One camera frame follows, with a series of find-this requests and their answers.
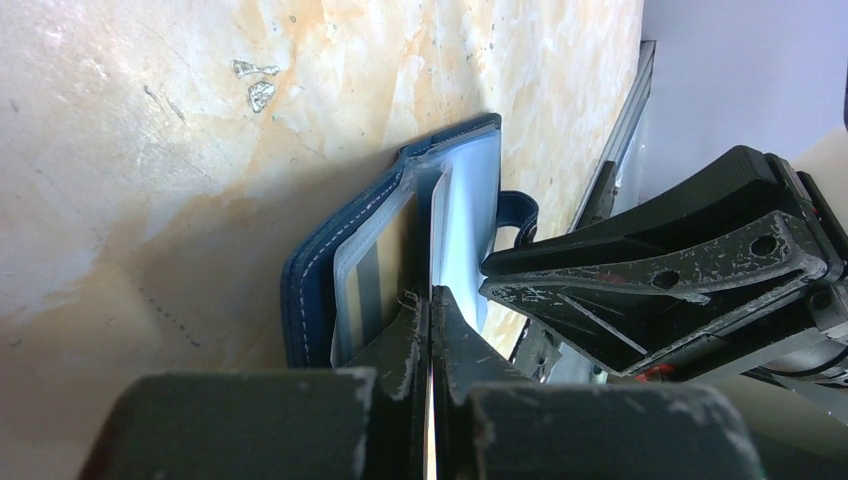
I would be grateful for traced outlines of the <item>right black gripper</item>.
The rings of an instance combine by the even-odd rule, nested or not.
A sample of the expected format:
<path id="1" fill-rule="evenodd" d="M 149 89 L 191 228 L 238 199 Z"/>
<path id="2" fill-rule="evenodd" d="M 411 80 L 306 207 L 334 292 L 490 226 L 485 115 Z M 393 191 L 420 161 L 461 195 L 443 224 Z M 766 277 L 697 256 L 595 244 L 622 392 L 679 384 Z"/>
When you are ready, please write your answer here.
<path id="1" fill-rule="evenodd" d="M 611 373 L 764 316 L 781 338 L 809 336 L 765 370 L 847 386 L 847 226 L 812 175 L 771 153 L 735 146 L 651 200 L 494 253 L 482 271 L 484 296 Z"/>

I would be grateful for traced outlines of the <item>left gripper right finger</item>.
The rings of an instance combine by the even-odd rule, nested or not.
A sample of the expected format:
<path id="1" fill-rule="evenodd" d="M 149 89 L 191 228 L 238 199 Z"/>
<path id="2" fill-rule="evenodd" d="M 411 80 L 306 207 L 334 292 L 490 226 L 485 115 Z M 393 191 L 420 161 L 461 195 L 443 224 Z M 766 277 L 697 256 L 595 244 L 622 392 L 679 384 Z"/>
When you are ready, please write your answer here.
<path id="1" fill-rule="evenodd" d="M 547 385 L 514 368 L 451 293 L 430 304 L 442 479 L 761 479 L 740 414 L 707 387 Z"/>

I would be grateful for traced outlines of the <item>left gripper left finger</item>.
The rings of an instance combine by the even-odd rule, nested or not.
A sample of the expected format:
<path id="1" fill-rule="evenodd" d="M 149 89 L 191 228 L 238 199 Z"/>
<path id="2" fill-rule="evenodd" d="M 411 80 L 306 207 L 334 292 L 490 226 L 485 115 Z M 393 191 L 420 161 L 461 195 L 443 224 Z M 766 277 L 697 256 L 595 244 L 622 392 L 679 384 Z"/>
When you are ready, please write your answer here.
<path id="1" fill-rule="evenodd" d="M 148 375 L 117 399 L 83 479 L 423 479 L 424 302 L 339 369 Z"/>

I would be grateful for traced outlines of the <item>gold credit card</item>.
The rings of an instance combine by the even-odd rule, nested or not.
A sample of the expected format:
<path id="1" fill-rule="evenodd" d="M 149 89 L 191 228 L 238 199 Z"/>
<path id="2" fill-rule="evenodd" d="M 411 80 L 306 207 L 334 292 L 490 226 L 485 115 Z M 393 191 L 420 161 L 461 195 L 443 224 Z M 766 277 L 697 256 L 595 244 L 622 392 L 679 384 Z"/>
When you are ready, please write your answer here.
<path id="1" fill-rule="evenodd" d="M 396 318 L 400 298 L 412 289 L 418 247 L 417 198 L 404 194 L 382 205 L 364 237 L 354 243 L 338 308 L 337 354 L 348 362 Z"/>

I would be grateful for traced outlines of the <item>navy leather card holder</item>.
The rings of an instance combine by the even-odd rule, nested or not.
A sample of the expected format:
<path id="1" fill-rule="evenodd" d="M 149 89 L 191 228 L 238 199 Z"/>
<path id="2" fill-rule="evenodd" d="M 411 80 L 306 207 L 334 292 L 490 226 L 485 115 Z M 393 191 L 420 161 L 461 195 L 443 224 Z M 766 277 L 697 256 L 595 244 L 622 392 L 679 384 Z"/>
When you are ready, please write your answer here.
<path id="1" fill-rule="evenodd" d="M 501 177 L 501 123 L 488 113 L 439 131 L 400 149 L 391 168 L 327 218 L 286 260 L 281 276 L 282 331 L 292 368 L 340 368 L 338 308 L 345 299 L 346 270 L 355 241 L 382 205 L 404 194 L 417 198 L 418 247 L 412 289 L 400 298 L 413 307 L 429 281 L 430 211 L 435 181 L 451 172 L 445 215 L 444 263 L 439 285 L 451 291 L 465 321 L 480 331 L 487 315 L 479 289 L 480 267 L 491 253 L 496 231 L 514 227 L 517 245 L 536 233 L 539 208 L 529 195 L 505 191 Z"/>

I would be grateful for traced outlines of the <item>aluminium frame post right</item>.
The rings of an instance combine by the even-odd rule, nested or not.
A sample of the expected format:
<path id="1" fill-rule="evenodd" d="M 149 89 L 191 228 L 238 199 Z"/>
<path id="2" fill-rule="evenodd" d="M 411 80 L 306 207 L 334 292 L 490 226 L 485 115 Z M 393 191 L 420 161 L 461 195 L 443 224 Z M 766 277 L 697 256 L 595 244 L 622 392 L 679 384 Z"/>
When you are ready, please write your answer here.
<path id="1" fill-rule="evenodd" d="M 600 154 L 568 232 L 607 219 L 638 204 L 639 136 L 653 82 L 656 42 L 640 43 L 637 72 L 612 132 Z"/>

